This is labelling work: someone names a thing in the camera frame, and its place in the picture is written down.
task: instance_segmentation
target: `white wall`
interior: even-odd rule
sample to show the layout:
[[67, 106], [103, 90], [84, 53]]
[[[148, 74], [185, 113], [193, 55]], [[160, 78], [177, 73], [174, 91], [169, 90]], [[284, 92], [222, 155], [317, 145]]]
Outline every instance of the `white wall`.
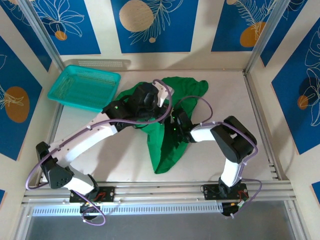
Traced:
[[123, 60], [128, 70], [243, 69], [251, 55], [211, 52], [225, 0], [199, 0], [191, 52], [122, 54], [110, 0], [85, 0], [101, 54], [63, 55], [72, 59]]
[[272, 136], [273, 149], [297, 196], [311, 239], [320, 239], [320, 205], [311, 184], [320, 181], [320, 145], [298, 154], [271, 82], [319, 19], [320, 1], [308, 0], [266, 68], [259, 60], [251, 76]]
[[17, 220], [25, 192], [25, 181], [30, 170], [37, 163], [35, 146], [37, 143], [47, 140], [52, 125], [57, 104], [48, 100], [47, 92], [59, 73], [53, 65], [49, 73], [44, 69], [1, 7], [0, 22], [0, 36], [43, 87], [18, 160], [14, 161], [0, 154], [0, 189], [6, 192], [0, 209], [0, 240], [7, 240]]

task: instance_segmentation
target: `beige circle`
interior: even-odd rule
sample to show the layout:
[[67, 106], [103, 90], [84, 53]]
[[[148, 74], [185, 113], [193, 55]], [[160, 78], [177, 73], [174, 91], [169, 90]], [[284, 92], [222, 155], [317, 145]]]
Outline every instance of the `beige circle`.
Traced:
[[226, 0], [226, 3], [227, 3], [228, 5], [233, 5], [233, 4], [235, 4], [237, 1], [238, 1], [238, 0]]
[[18, 5], [18, 1], [17, 0], [8, 0], [10, 3], [14, 4], [14, 5]]
[[149, 42], [150, 42], [151, 44], [153, 44], [153, 43], [156, 42], [156, 39], [155, 39], [154, 37], [150, 37], [150, 38], [149, 38]]
[[119, 12], [122, 26], [130, 32], [141, 32], [154, 22], [150, 7], [141, 0], [128, 1]]

